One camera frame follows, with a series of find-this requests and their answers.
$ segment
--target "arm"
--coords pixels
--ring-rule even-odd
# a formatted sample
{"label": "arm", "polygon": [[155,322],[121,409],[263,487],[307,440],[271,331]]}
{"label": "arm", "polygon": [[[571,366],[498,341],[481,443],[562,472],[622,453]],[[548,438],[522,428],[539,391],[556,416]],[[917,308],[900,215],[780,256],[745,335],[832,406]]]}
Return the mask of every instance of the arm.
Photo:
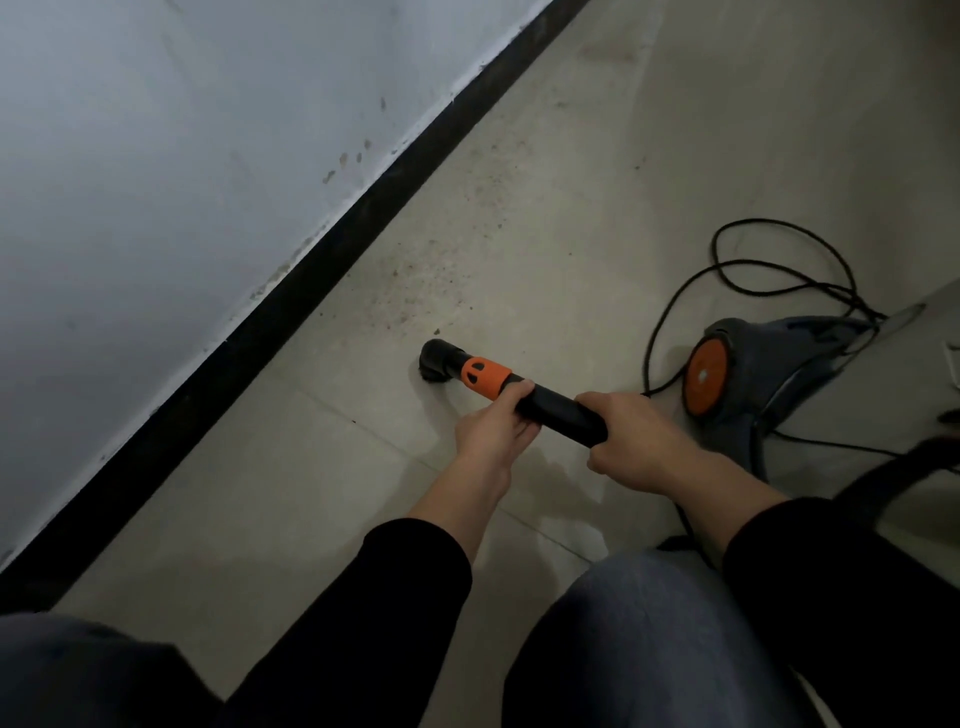
{"label": "arm", "polygon": [[405,519],[378,526],[227,701],[218,726],[416,726],[510,468],[540,431],[532,382],[457,424],[457,457]]}
{"label": "arm", "polygon": [[699,449],[646,398],[578,400],[610,431],[589,466],[683,507],[725,552],[724,576],[756,631],[845,728],[951,715],[960,593],[832,502],[789,500]]}

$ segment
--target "vacuum hose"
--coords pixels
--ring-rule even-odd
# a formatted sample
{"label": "vacuum hose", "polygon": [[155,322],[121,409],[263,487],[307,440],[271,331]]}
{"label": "vacuum hose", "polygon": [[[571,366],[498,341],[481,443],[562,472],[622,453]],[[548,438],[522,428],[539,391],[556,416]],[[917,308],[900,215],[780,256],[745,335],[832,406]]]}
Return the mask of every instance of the vacuum hose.
{"label": "vacuum hose", "polygon": [[[423,345],[420,376],[430,382],[460,379],[469,389],[488,400],[495,400],[511,382],[524,379],[502,364],[471,356],[443,339],[431,339]],[[587,448],[607,440],[607,425],[600,415],[539,384],[530,395],[520,400],[516,411]]]}

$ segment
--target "black power cord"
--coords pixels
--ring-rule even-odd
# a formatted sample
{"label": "black power cord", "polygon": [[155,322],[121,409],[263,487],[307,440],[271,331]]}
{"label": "black power cord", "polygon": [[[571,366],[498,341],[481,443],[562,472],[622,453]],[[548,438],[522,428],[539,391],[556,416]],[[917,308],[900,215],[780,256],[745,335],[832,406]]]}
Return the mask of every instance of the black power cord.
{"label": "black power cord", "polygon": [[[844,275],[847,278],[847,285],[841,285],[839,283],[830,283],[822,280],[816,280],[811,278],[805,273],[798,271],[789,266],[780,265],[779,263],[771,263],[768,260],[756,260],[753,258],[735,258],[733,260],[720,260],[719,254],[719,243],[720,236],[733,228],[741,228],[749,225],[773,225],[780,228],[788,228],[792,231],[799,232],[814,242],[822,246],[828,253],[840,264],[840,267],[843,268]],[[647,342],[646,351],[643,353],[643,394],[647,397],[653,397],[660,392],[663,392],[666,389],[669,389],[671,386],[677,383],[681,378],[683,378],[686,373],[686,365],[684,364],[681,369],[670,377],[666,382],[661,384],[658,387],[650,386],[650,359],[653,356],[654,345],[657,343],[657,337],[660,335],[660,330],[663,328],[663,324],[666,323],[667,317],[670,315],[670,311],[673,310],[674,305],[680,299],[680,296],[684,291],[689,288],[694,282],[701,279],[703,276],[706,276],[710,273],[716,273],[720,281],[730,288],[733,291],[736,291],[739,294],[744,296],[751,296],[754,298],[772,298],[774,296],[785,296],[788,293],[796,293],[797,291],[803,291],[807,289],[815,289],[820,291],[826,296],[834,299],[835,301],[842,303],[846,310],[842,316],[852,316],[854,313],[859,313],[870,325],[873,330],[870,339],[867,342],[860,346],[854,352],[847,352],[851,358],[846,361],[842,369],[850,365],[854,358],[859,356],[864,350],[866,350],[876,339],[880,331],[880,325],[887,320],[887,315],[880,313],[875,308],[867,305],[867,303],[860,296],[859,291],[856,285],[856,277],[853,275],[853,268],[851,268],[850,263],[840,254],[840,252],[830,245],[824,238],[818,235],[816,232],[810,231],[807,228],[804,228],[800,225],[787,222],[785,220],[776,220],[769,217],[748,217],[743,220],[734,220],[731,223],[727,223],[723,227],[719,228],[717,232],[713,234],[713,237],[710,239],[710,260],[712,264],[707,268],[704,268],[701,271],[698,271],[694,275],[690,276],[684,284],[677,289],[677,292],[673,294],[673,297],[667,303],[666,308],[663,310],[663,313],[660,315],[660,319],[657,321],[657,325],[654,327],[653,333],[650,334],[650,339]],[[745,266],[754,266],[755,268],[766,268],[768,270],[780,271],[789,276],[800,281],[796,285],[786,286],[783,288],[773,288],[770,290],[756,290],[753,288],[746,288],[742,285],[734,283],[725,273],[728,268],[735,267],[745,267]],[[838,443],[828,440],[814,440],[805,437],[798,437],[796,435],[787,435],[778,430],[773,430],[771,432],[775,437],[786,442],[792,443],[802,443],[804,445],[817,445],[823,446],[825,448],[840,448],[840,449],[849,449],[849,450],[859,450],[861,452],[872,452],[879,455],[886,455],[887,457],[900,457],[903,455],[901,452],[894,452],[893,450],[888,449],[879,449],[879,448],[868,448],[864,445],[853,445],[850,443]],[[960,475],[960,471],[950,469],[951,473]],[[691,533],[689,528],[689,523],[687,522],[686,516],[683,511],[680,512],[681,521],[684,522],[684,528],[686,528],[687,533]]]}

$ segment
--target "orange wheel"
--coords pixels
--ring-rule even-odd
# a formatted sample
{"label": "orange wheel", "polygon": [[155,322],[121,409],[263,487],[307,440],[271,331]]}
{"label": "orange wheel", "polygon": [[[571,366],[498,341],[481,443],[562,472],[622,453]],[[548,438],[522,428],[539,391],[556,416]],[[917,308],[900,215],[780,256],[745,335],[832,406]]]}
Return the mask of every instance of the orange wheel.
{"label": "orange wheel", "polygon": [[690,356],[684,378],[684,405],[694,417],[706,415],[720,401],[730,358],[721,339],[707,339]]}

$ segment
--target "left hand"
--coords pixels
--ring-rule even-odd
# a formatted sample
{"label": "left hand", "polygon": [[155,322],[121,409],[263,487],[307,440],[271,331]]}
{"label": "left hand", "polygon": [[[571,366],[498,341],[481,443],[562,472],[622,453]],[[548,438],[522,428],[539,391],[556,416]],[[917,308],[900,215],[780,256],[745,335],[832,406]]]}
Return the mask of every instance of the left hand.
{"label": "left hand", "polygon": [[510,384],[493,404],[466,415],[454,430],[457,460],[490,487],[497,499],[510,489],[514,461],[540,434],[539,424],[515,412],[534,386],[530,379]]}

